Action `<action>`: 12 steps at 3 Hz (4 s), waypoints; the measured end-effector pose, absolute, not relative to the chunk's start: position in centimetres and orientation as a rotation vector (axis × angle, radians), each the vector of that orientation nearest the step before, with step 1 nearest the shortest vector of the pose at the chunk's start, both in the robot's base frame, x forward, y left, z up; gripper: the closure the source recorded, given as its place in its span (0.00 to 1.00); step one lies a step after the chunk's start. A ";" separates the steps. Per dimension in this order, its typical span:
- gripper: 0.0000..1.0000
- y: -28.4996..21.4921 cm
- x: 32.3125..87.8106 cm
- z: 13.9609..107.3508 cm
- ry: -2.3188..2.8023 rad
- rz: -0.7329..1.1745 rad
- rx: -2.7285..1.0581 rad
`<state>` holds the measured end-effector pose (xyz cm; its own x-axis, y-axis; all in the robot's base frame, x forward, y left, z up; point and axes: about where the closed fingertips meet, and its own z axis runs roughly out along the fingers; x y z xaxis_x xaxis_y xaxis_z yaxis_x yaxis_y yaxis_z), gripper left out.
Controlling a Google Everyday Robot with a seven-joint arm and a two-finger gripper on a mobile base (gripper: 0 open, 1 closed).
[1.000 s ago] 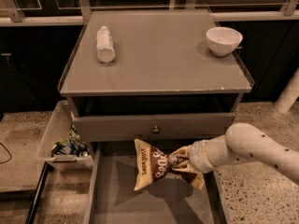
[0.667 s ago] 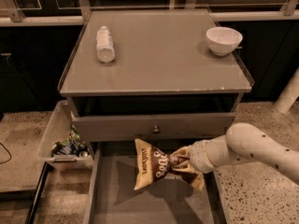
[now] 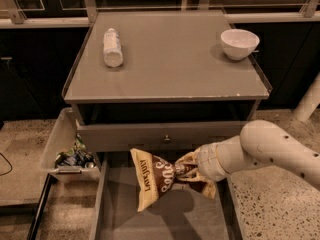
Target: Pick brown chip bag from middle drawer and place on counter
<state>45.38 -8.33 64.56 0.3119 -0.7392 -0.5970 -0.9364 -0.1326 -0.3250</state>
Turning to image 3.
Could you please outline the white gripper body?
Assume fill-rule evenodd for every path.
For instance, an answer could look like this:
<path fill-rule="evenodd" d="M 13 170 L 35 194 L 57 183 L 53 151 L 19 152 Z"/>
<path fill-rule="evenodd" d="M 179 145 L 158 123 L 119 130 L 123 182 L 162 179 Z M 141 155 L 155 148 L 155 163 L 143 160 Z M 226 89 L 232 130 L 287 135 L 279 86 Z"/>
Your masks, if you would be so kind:
<path fill-rule="evenodd" d="M 211 143 L 202 145 L 195 150 L 199 173 L 214 182 L 221 181 L 228 175 L 219 161 L 219 149 L 221 147 L 221 143 Z"/>

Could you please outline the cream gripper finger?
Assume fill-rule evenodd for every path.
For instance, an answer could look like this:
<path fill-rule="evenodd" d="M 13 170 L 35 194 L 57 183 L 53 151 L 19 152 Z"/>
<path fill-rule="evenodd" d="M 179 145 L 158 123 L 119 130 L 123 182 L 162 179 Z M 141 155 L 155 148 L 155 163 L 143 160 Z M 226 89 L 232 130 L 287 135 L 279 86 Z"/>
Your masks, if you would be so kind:
<path fill-rule="evenodd" d="M 197 153 L 195 151 L 188 152 L 187 154 L 180 157 L 176 164 L 185 164 L 185 165 L 197 165 Z"/>
<path fill-rule="evenodd" d="M 214 183 L 203 176 L 197 169 L 193 169 L 186 174 L 183 174 L 179 177 L 180 181 L 191 183 L 196 186 L 204 188 L 205 186 L 212 187 Z"/>

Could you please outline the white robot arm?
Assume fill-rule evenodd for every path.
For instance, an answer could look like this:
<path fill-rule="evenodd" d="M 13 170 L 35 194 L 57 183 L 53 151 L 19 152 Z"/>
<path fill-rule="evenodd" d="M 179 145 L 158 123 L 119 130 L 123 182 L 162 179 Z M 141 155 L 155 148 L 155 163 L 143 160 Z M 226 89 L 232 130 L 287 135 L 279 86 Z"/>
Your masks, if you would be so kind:
<path fill-rule="evenodd" d="M 177 178 L 187 182 L 217 182 L 235 172 L 270 165 L 320 189 L 319 153 L 265 120 L 250 121 L 239 135 L 202 145 L 176 162 Z"/>

